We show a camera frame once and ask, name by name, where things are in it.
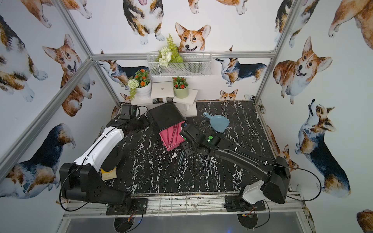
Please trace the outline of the black drawer cabinet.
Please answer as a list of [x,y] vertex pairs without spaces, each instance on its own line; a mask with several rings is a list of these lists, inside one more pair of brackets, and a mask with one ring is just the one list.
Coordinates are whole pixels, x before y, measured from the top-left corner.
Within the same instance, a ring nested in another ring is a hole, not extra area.
[[176,124],[185,122],[185,118],[172,102],[162,104],[146,113],[149,123],[160,133]]

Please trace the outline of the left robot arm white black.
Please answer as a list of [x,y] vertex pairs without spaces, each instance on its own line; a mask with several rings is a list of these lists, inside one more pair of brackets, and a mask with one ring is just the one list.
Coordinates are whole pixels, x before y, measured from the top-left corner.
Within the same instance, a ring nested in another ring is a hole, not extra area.
[[121,157],[113,152],[115,147],[130,132],[150,125],[147,117],[141,115],[132,119],[113,119],[93,145],[73,163],[60,168],[60,196],[67,200],[109,205],[131,205],[131,195],[107,186],[99,172],[107,166],[112,170]]

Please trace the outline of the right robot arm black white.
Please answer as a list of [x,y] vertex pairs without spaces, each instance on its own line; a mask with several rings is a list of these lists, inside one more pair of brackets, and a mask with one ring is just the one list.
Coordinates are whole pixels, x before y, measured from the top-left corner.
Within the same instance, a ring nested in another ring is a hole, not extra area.
[[258,180],[248,184],[241,194],[247,203],[256,204],[266,199],[277,204],[286,202],[291,175],[284,158],[271,159],[255,154],[228,140],[224,134],[205,134],[189,124],[182,129],[180,136],[186,140],[183,148],[187,155],[194,152],[211,155],[254,174]]

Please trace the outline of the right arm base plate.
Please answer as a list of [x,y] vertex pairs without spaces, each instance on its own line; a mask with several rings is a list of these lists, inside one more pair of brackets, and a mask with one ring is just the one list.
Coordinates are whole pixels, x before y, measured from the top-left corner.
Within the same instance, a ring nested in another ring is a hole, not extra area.
[[266,205],[264,201],[259,201],[255,204],[250,204],[240,196],[225,196],[224,208],[227,212],[250,212],[250,211],[265,211]]

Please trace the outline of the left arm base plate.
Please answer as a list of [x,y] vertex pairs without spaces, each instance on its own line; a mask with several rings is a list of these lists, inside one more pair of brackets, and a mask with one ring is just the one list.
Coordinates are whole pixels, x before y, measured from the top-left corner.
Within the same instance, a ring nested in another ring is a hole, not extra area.
[[147,211],[148,199],[135,198],[131,199],[125,205],[109,205],[106,211],[107,216],[119,215],[143,215]]

